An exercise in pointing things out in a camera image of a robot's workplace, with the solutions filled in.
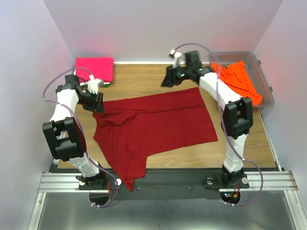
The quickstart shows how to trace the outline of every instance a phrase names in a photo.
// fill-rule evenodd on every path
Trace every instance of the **metal floor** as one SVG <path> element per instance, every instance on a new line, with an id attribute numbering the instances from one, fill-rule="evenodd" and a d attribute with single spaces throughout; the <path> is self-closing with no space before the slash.
<path id="1" fill-rule="evenodd" d="M 242 201 L 257 192 L 242 192 Z M 116 201 L 91 207 L 86 193 L 47 194 L 40 230 L 295 230 L 283 191 L 264 191 L 257 202 L 231 207 L 219 200 Z"/>

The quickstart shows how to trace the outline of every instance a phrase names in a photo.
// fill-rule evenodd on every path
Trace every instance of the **metal base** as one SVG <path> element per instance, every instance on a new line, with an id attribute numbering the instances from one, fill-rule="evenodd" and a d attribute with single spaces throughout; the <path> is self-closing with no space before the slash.
<path id="1" fill-rule="evenodd" d="M 44 173 L 38 190 L 35 207 L 32 213 L 29 229 L 38 227 L 42 214 L 46 193 L 108 193 L 107 190 L 80 190 L 79 181 L 75 176 L 80 173 Z M 246 172 L 250 188 L 241 191 L 258 191 L 261 180 L 259 172 Z M 284 190 L 291 214 L 297 229 L 307 229 L 307 218 L 298 197 L 297 186 L 291 172 L 263 172 L 263 190 Z M 229 192 L 232 188 L 219 189 L 219 192 Z"/>

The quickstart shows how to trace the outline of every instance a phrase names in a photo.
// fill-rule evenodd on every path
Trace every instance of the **cable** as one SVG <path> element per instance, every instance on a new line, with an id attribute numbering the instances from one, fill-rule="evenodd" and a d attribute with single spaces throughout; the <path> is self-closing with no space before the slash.
<path id="1" fill-rule="evenodd" d="M 179 48 L 181 48 L 181 47 L 183 47 L 183 46 L 189 46 L 189 45 L 194 45 L 194 46 L 201 47 L 201 48 L 203 48 L 204 50 L 206 50 L 209 54 L 212 53 L 211 50 L 210 50 L 209 48 L 207 48 L 206 46 L 203 46 L 202 44 L 199 44 L 199 43 L 185 43 L 185 44 L 182 44 L 182 45 L 176 47 L 175 50 L 177 50 L 177 49 L 179 49 Z M 215 62 L 218 64 L 218 65 L 217 65 L 217 66 L 218 66 L 217 79 L 219 80 L 219 79 L 220 79 L 220 75 L 221 75 L 221 65 L 219 64 L 219 61 L 218 61 L 218 59 L 217 59 L 217 56 L 216 56 L 216 55 L 213 55 L 213 57 L 214 57 Z M 253 201 L 255 201 L 255 200 L 260 196 L 260 194 L 261 194 L 261 192 L 262 192 L 262 189 L 263 189 L 263 175 L 262 175 L 262 172 L 261 172 L 260 168 L 258 167 L 258 165 L 257 165 L 255 162 L 249 161 L 249 160 L 245 160 L 244 158 L 242 158 L 242 157 L 240 156 L 240 154 L 237 152 L 237 150 L 235 149 L 235 147 L 231 144 L 230 138 L 229 138 L 229 136 L 227 136 L 227 133 L 225 132 L 226 128 L 225 128 L 225 123 L 224 123 L 224 120 L 223 120 L 223 112 L 222 112 L 222 107 L 221 107 L 221 104 L 222 104 L 222 103 L 221 103 L 221 97 L 220 97 L 220 94 L 219 94 L 218 81 L 216 82 L 216 99 L 217 99 L 217 104 L 218 104 L 218 107 L 219 107 L 219 113 L 220 113 L 220 117 L 221 117 L 221 123 L 222 123 L 223 131 L 224 131 L 224 134 L 225 134 L 225 136 L 226 136 L 226 139 L 227 139 L 227 142 L 228 142 L 229 146 L 230 146 L 231 149 L 235 152 L 235 154 L 238 156 L 238 158 L 239 158 L 240 160 L 242 160 L 242 161 L 244 161 L 244 162 L 248 162 L 248 163 L 253 164 L 253 165 L 257 168 L 257 170 L 259 171 L 259 173 L 260 173 L 261 185 L 260 185 L 260 189 L 259 189 L 259 192 L 257 193 L 257 195 L 256 195 L 253 199 L 251 199 L 250 201 L 247 201 L 247 202 L 245 202 L 245 203 L 243 203 L 243 204 L 236 204 L 236 205 L 235 205 L 235 204 L 231 204 L 231 205 L 233 205 L 233 206 L 244 206 L 244 205 L 248 205 L 248 204 L 252 203 Z"/>
<path id="2" fill-rule="evenodd" d="M 80 67 L 76 67 L 75 69 L 82 69 L 82 70 L 85 70 L 89 75 L 91 75 L 90 71 L 88 71 L 87 69 L 80 68 Z M 54 100 L 50 100 L 50 99 L 45 98 L 46 91 L 47 91 L 47 89 L 50 87 L 50 85 L 51 85 L 52 83 L 54 83 L 57 79 L 59 79 L 60 77 L 62 77 L 64 74 L 66 74 L 66 73 L 68 73 L 68 72 L 72 72 L 72 71 L 74 71 L 75 69 L 69 69 L 69 70 L 67 70 L 67 71 L 65 71 L 65 72 L 63 72 L 63 73 L 61 73 L 60 75 L 56 76 L 53 80 L 51 80 L 51 82 L 49 82 L 49 83 L 47 84 L 46 88 L 43 90 L 42 97 L 43 97 L 43 100 L 44 100 L 45 102 L 51 102 L 51 103 L 54 103 L 54 104 L 59 104 L 59 105 L 65 107 L 66 109 L 68 109 L 68 111 L 70 112 L 70 114 L 75 118 L 75 120 L 76 120 L 76 122 L 77 122 L 77 124 L 78 124 L 78 126 L 79 126 L 79 128 L 80 128 L 80 130 L 81 130 L 81 132 L 82 132 L 82 134 L 84 135 L 84 131 L 83 131 L 81 122 L 80 122 L 80 120 L 78 119 L 77 115 L 72 111 L 72 109 L 70 109 L 70 108 L 69 108 L 67 105 L 65 105 L 65 104 L 60 104 L 60 103 L 57 102 L 57 101 L 54 101 Z M 110 172 L 108 172 L 107 170 L 105 170 L 104 168 L 100 167 L 98 164 L 96 164 L 95 161 L 93 161 L 92 158 L 89 156 L 87 150 L 86 150 L 86 152 L 85 152 L 85 155 L 88 157 L 89 161 L 90 161 L 94 166 L 96 166 L 99 170 L 103 171 L 104 173 L 107 173 L 108 175 L 110 175 L 110 176 L 112 177 L 112 179 L 114 180 L 115 184 L 116 184 L 116 190 L 115 190 L 114 195 L 113 195 L 112 198 L 111 198 L 110 200 L 108 200 L 104 205 L 101 205 L 101 206 L 100 206 L 100 205 L 96 205 L 95 203 L 92 203 L 92 206 L 96 206 L 96 207 L 98 207 L 98 208 L 100 208 L 100 207 L 107 207 L 107 206 L 109 206 L 109 205 L 113 202 L 113 200 L 116 198 L 117 193 L 118 193 L 119 186 L 118 186 L 116 177 L 115 177 L 113 174 L 111 174 Z"/>

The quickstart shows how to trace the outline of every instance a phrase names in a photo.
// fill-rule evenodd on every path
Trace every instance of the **white wall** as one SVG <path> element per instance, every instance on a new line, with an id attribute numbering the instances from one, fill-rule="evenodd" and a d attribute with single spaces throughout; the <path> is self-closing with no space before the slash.
<path id="1" fill-rule="evenodd" d="M 169 51 L 186 42 L 254 51 L 282 2 L 44 1 L 74 58 L 109 55 L 115 61 L 169 61 Z"/>
<path id="2" fill-rule="evenodd" d="M 275 105 L 264 123 L 278 159 L 292 170 L 307 210 L 307 1 L 284 0 L 256 48 Z"/>
<path id="3" fill-rule="evenodd" d="M 51 164 L 42 124 L 54 106 L 41 93 L 71 57 L 42 0 L 1 1 L 0 28 L 0 229 L 23 230 Z"/>

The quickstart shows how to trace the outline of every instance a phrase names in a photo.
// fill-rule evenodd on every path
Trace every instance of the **pink towel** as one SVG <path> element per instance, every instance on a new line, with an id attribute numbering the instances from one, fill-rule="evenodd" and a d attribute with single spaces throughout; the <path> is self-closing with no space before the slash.
<path id="1" fill-rule="evenodd" d="M 111 57 L 77 57 L 75 67 L 81 67 L 89 70 L 94 78 L 102 79 L 104 82 L 113 81 L 114 60 Z M 77 69 L 78 77 L 89 81 L 89 75 L 82 69 Z"/>

